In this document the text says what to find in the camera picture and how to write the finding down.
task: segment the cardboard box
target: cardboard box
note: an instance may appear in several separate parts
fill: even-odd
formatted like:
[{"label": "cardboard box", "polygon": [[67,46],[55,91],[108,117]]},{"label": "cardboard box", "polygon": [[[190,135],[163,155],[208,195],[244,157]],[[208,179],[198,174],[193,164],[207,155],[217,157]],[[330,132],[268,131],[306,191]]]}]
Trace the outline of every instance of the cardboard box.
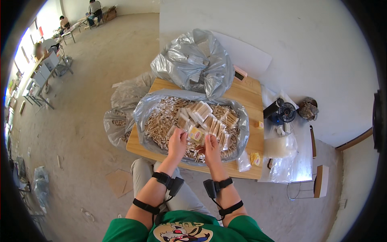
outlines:
[{"label": "cardboard box", "polygon": [[108,14],[106,15],[106,21],[110,21],[116,17],[117,17],[117,11],[113,10],[111,12],[108,12]]},{"label": "cardboard box", "polygon": [[59,63],[59,58],[54,52],[52,52],[50,56],[43,61],[43,63],[46,64],[50,71],[52,71],[52,69],[54,69]]},{"label": "cardboard box", "polygon": [[40,68],[39,68],[39,72],[40,74],[42,74],[42,76],[46,79],[48,79],[48,77],[50,76],[51,72],[48,70],[47,66],[46,65],[42,65]]},{"label": "cardboard box", "polygon": [[34,75],[34,77],[32,78],[32,80],[34,81],[34,83],[36,83],[36,85],[38,85],[39,87],[43,87],[45,82],[46,82],[46,78],[43,77],[43,75],[37,71]]}]

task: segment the yellow label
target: yellow label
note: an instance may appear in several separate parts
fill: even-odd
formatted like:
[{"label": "yellow label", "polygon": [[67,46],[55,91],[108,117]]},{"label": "yellow label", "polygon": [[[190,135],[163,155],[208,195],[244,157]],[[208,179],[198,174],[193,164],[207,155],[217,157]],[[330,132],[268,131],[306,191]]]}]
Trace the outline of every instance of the yellow label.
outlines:
[{"label": "yellow label", "polygon": [[202,135],[203,135],[203,132],[198,130],[196,127],[193,127],[190,133],[188,134],[188,136],[195,141],[199,141]]}]

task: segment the table leg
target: table leg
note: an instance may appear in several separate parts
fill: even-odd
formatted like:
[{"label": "table leg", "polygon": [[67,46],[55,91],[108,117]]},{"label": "table leg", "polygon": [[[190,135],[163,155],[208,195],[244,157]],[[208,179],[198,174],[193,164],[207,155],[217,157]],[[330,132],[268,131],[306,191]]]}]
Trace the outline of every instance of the table leg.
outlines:
[{"label": "table leg", "polygon": [[32,104],[32,102],[30,101],[30,100],[28,100],[28,97],[24,97],[31,105],[33,105]]},{"label": "table leg", "polygon": [[67,64],[67,62],[65,60],[63,60],[65,65],[67,66],[68,70],[71,72],[71,75],[74,74],[74,72],[72,72],[70,66]]},{"label": "table leg", "polygon": [[34,96],[30,96],[32,98],[32,101],[34,101],[34,103],[36,103],[37,106],[42,106],[42,104],[37,100],[37,98],[35,98]]},{"label": "table leg", "polygon": [[47,102],[47,100],[45,100],[45,99],[43,98],[43,95],[42,95],[42,94],[40,94],[40,98],[41,98],[45,103],[47,103],[47,105],[50,106],[51,109],[54,110],[54,107],[53,107],[49,102]]}]

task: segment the person's right hand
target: person's right hand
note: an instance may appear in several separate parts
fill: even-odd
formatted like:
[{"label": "person's right hand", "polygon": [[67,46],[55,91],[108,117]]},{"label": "person's right hand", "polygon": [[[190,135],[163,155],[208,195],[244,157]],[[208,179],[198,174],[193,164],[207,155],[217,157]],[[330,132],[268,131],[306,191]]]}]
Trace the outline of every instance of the person's right hand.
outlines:
[{"label": "person's right hand", "polygon": [[196,149],[199,150],[200,154],[205,154],[206,163],[221,163],[219,144],[216,140],[216,137],[212,134],[208,134],[205,136],[204,142],[204,147],[198,146]]}]

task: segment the small fan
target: small fan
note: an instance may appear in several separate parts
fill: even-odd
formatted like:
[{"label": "small fan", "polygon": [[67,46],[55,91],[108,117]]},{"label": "small fan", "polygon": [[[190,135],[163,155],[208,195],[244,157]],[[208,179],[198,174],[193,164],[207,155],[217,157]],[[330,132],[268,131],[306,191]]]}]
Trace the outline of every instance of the small fan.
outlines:
[{"label": "small fan", "polygon": [[285,123],[290,123],[296,117],[296,108],[291,103],[285,103],[278,110],[278,116]]}]

